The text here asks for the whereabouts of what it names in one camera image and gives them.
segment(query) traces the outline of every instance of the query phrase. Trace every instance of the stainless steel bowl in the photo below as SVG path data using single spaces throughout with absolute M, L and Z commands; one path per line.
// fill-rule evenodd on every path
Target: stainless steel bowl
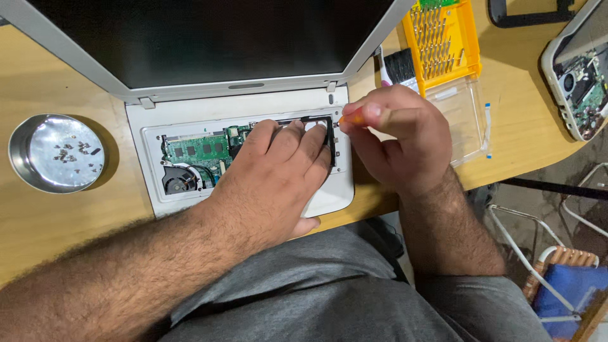
M 11 135 L 9 159 L 27 184 L 52 194 L 71 194 L 97 180 L 105 155 L 97 135 L 82 122 L 60 114 L 38 114 Z

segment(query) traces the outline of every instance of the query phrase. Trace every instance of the screwdriver bit set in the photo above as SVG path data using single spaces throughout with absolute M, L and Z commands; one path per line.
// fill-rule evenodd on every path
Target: screwdriver bit set
M 419 0 L 403 18 L 420 94 L 450 80 L 479 76 L 479 43 L 470 0 Z

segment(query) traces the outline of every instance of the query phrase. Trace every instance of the laptop screen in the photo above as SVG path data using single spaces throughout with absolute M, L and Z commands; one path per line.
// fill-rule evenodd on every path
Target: laptop screen
M 28 0 L 131 89 L 344 71 L 393 0 Z

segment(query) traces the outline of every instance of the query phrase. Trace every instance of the clear plastic lid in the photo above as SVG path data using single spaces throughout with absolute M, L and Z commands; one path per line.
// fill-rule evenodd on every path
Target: clear plastic lid
M 483 105 L 481 85 L 472 76 L 434 86 L 426 99 L 446 117 L 452 133 L 452 166 L 489 153 L 489 106 Z

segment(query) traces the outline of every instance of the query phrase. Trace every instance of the laptop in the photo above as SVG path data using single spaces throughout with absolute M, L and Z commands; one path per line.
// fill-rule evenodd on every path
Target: laptop
M 346 81 L 413 3 L 5 0 L 0 16 L 125 102 L 157 216 L 207 198 L 257 122 L 325 125 L 313 217 L 353 199 Z

